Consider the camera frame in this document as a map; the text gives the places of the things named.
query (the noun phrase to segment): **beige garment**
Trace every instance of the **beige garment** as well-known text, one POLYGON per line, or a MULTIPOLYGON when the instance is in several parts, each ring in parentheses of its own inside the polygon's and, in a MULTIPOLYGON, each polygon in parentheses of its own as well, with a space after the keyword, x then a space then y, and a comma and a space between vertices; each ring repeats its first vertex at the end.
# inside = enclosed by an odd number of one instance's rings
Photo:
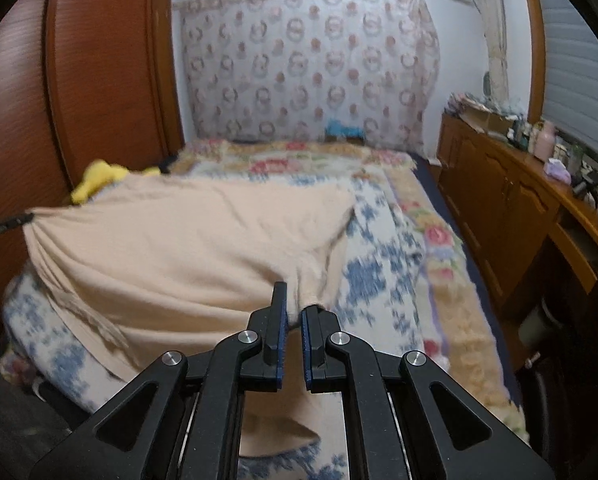
MULTIPOLYGON (((331 307, 353 203, 335 184, 130 175, 94 203, 35 210, 24 232, 57 314, 130 381, 165 351, 204 352, 244 329, 250 312, 269 305, 275 281, 288 284, 291 324, 309 304, 331 307)), ((292 449, 323 430, 295 339, 284 390, 249 397, 244 454, 292 449), (273 432, 265 442, 264 431, 273 432)))

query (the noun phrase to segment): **yellow plush toy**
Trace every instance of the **yellow plush toy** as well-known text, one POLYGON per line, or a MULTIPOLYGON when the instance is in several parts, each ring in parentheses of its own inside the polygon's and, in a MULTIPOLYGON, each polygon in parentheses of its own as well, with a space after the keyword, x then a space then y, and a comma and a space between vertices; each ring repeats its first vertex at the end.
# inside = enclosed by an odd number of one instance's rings
MULTIPOLYGON (((118 164, 108 164, 104 160, 94 160, 84 171, 81 184, 74 188, 70 197, 74 204, 85 204, 100 189, 124 180, 128 173, 130 173, 128 168, 118 164)), ((161 171, 159 171, 159 168, 148 168, 143 174, 155 175, 161 174, 161 171)))

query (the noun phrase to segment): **blue and white bed sheet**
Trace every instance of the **blue and white bed sheet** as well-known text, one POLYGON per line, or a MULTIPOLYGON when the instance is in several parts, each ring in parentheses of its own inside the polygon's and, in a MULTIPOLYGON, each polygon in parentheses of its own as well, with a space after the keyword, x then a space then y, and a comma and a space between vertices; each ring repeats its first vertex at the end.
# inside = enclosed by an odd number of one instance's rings
MULTIPOLYGON (((402 355, 423 349, 413 285, 423 257, 423 239, 380 187, 362 180, 323 176, 214 173, 195 178, 274 179, 295 186, 337 182, 355 196, 348 229, 346 263, 334 310, 342 327, 376 350, 402 355)), ((4 302, 4 322, 16 352, 81 407, 93 412, 124 383, 111 375, 67 329, 28 266, 4 302)), ((332 397, 332 420, 340 425, 318 442, 268 458, 241 458, 243 480, 337 480, 348 477, 341 398, 332 397)))

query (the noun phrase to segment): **pink bottle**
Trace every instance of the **pink bottle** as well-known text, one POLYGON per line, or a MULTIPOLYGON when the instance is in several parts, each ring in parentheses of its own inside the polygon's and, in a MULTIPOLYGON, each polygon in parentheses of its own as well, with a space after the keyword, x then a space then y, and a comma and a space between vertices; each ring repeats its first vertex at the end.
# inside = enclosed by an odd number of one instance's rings
POLYGON ((534 156, 543 162, 546 162, 551 158, 554 153, 555 138, 555 127, 550 121, 545 121, 543 130, 539 132, 537 141, 534 146, 534 156))

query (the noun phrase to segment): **window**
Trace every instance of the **window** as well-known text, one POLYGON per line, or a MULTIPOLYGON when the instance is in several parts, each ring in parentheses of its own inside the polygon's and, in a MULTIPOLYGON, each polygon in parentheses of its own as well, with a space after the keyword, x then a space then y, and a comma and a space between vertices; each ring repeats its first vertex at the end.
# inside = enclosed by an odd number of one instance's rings
POLYGON ((541 0, 543 117, 598 152, 598 40, 569 0, 541 0))

